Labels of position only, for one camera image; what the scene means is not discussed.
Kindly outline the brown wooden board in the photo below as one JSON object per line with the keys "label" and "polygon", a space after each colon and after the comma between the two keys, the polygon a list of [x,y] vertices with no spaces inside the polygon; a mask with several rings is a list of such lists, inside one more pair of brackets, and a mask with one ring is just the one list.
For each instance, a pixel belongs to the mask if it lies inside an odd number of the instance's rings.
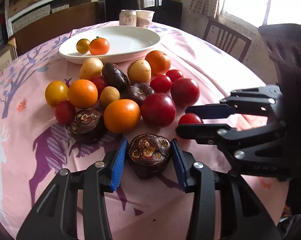
{"label": "brown wooden board", "polygon": [[84,3],[45,16],[13,35],[17,55],[73,29],[103,23],[104,20],[103,2]]}

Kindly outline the red cherry tomato front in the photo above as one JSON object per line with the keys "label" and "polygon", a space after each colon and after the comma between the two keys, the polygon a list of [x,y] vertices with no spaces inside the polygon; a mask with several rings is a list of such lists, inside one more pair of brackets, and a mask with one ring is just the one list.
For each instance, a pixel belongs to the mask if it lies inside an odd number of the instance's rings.
{"label": "red cherry tomato front", "polygon": [[203,124],[203,120],[193,113],[186,113],[178,121],[178,125],[184,124]]}

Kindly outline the brown water chestnut front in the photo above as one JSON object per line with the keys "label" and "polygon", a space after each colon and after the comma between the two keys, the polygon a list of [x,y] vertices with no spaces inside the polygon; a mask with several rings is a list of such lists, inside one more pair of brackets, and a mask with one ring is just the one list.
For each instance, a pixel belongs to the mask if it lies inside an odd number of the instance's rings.
{"label": "brown water chestnut front", "polygon": [[128,161],[143,180],[162,173],[171,158],[170,141],[158,134],[140,134],[130,143]]}

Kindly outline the large dark red plum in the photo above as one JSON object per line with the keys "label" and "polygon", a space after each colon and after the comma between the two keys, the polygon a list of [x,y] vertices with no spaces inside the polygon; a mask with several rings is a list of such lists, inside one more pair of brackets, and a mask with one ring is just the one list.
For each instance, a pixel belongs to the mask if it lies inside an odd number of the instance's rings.
{"label": "large dark red plum", "polygon": [[170,96],[154,93],[146,97],[141,108],[144,122],[152,127],[167,127],[176,117],[176,107]]}

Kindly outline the round orange near plate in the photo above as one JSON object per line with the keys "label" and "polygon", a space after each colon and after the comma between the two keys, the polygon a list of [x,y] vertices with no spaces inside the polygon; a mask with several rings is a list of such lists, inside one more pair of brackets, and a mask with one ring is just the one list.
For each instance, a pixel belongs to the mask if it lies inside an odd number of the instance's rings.
{"label": "round orange near plate", "polygon": [[153,50],[146,55],[145,60],[149,63],[153,75],[164,75],[171,68],[171,59],[163,51]]}

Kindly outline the dark wooden chair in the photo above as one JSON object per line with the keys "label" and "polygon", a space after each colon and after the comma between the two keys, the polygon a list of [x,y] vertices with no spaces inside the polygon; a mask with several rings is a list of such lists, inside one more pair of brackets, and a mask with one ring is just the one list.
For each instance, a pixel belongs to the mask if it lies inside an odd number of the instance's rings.
{"label": "dark wooden chair", "polygon": [[252,42],[251,38],[210,18],[208,20],[207,26],[206,26],[204,34],[203,34],[203,40],[208,41],[208,35],[209,35],[210,29],[212,27],[215,27],[218,29],[217,37],[215,40],[215,47],[223,50],[224,52],[228,53],[229,55],[233,51],[238,40],[241,40],[242,42],[244,42],[243,49],[240,53],[239,58],[237,59],[238,61],[243,63],[243,61],[247,55],[247,52],[250,48],[251,42]]}

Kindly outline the red cherry tomato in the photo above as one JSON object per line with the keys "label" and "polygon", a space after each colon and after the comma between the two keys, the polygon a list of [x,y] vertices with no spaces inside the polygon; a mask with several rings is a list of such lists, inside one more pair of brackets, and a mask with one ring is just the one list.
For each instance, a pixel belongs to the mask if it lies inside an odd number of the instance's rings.
{"label": "red cherry tomato", "polygon": [[193,113],[186,113],[178,121],[178,125],[184,124],[203,124],[203,120]]}
{"label": "red cherry tomato", "polygon": [[65,100],[55,107],[54,115],[60,124],[68,125],[76,115],[76,108],[69,102],[69,100]]}
{"label": "red cherry tomato", "polygon": [[157,75],[151,80],[150,87],[152,87],[156,93],[167,93],[172,87],[172,81],[169,76]]}
{"label": "red cherry tomato", "polygon": [[180,70],[177,69],[171,69],[166,73],[166,76],[168,76],[172,83],[174,83],[179,78],[184,78],[183,73]]}

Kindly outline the large orange with stem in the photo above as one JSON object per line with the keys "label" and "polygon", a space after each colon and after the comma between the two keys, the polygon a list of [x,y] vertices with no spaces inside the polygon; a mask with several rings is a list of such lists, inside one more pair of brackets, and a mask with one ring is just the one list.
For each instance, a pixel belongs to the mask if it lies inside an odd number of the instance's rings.
{"label": "large orange with stem", "polygon": [[102,37],[93,39],[89,44],[89,51],[92,55],[105,55],[110,50],[108,40]]}

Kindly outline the dark round passion fruit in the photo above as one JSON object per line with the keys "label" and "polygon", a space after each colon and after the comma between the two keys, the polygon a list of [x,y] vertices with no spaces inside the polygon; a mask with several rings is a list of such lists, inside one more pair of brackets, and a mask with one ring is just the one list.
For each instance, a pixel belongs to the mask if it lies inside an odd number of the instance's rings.
{"label": "dark round passion fruit", "polygon": [[151,94],[154,94],[154,89],[147,83],[133,83],[123,91],[122,97],[124,99],[130,99],[136,102],[139,106],[142,106],[144,100]]}

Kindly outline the small yellow-green fruit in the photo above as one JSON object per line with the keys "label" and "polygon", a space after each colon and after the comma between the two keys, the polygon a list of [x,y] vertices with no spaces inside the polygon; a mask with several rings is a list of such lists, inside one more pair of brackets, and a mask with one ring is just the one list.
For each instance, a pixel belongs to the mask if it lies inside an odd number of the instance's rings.
{"label": "small yellow-green fruit", "polygon": [[89,51],[90,41],[86,38],[80,39],[76,44],[76,50],[78,53],[86,54]]}

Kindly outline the framed picture leaning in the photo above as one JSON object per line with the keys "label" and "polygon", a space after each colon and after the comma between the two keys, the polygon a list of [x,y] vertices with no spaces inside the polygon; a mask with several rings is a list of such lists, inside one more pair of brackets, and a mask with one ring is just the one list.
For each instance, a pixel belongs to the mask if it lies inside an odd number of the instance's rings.
{"label": "framed picture leaning", "polygon": [[17,57],[16,39],[11,38],[0,50],[0,72]]}

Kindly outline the white round plate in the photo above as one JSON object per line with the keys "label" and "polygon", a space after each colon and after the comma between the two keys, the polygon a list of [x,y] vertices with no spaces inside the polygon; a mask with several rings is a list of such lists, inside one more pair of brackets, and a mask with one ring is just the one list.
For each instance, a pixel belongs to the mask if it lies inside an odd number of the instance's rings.
{"label": "white round plate", "polygon": [[97,37],[105,38],[110,43],[108,53],[97,56],[103,63],[120,63],[143,57],[157,47],[161,41],[161,37],[149,29],[107,26],[86,30],[72,36],[61,44],[59,54],[67,61],[82,64],[92,55],[89,52],[79,53],[76,49],[77,42],[82,38],[91,41]]}

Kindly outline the smooth orange fruit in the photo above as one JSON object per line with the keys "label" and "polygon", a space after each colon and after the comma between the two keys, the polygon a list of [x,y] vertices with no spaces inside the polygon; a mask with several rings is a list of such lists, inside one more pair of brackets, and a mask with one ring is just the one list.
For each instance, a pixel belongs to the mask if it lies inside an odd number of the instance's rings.
{"label": "smooth orange fruit", "polygon": [[76,108],[91,108],[97,102],[98,90],[93,82],[79,79],[70,85],[68,99]]}

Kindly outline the brown water chestnut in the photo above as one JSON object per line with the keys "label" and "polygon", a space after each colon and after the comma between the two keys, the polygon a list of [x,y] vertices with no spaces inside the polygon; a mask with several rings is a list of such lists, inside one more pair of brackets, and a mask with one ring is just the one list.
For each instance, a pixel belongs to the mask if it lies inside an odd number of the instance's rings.
{"label": "brown water chestnut", "polygon": [[128,161],[143,180],[162,173],[171,158],[170,141],[158,134],[140,134],[130,143]]}
{"label": "brown water chestnut", "polygon": [[70,133],[82,144],[98,142],[106,133],[103,114],[92,108],[77,112],[70,122]]}

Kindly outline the smooth orange kumquat large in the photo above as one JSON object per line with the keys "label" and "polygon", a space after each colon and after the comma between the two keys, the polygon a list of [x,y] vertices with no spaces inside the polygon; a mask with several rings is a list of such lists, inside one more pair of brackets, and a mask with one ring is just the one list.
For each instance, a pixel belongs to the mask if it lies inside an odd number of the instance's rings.
{"label": "smooth orange kumquat large", "polygon": [[138,126],[141,112],[140,107],[133,100],[121,99],[109,104],[103,117],[108,131],[114,134],[124,134]]}

